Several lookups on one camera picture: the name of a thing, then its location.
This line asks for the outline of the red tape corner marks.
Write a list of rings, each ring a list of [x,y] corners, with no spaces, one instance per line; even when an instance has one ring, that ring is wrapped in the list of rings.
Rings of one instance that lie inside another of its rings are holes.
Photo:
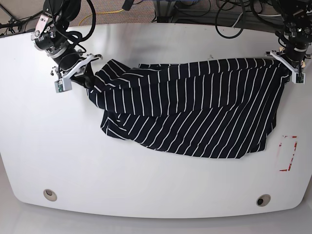
[[[277,154],[278,171],[287,172],[291,169],[297,144],[298,136],[282,136]]]

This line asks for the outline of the navy white striped T-shirt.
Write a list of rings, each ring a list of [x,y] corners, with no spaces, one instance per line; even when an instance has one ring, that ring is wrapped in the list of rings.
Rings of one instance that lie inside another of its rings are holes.
[[[233,58],[185,64],[110,60],[87,90],[109,137],[185,156],[239,159],[264,151],[289,70],[279,61]]]

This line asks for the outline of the aluminium frame base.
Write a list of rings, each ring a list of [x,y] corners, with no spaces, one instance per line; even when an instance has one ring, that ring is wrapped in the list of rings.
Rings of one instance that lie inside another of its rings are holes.
[[[172,22],[176,8],[187,9],[198,4],[198,0],[154,0],[155,16],[151,23],[169,23]]]

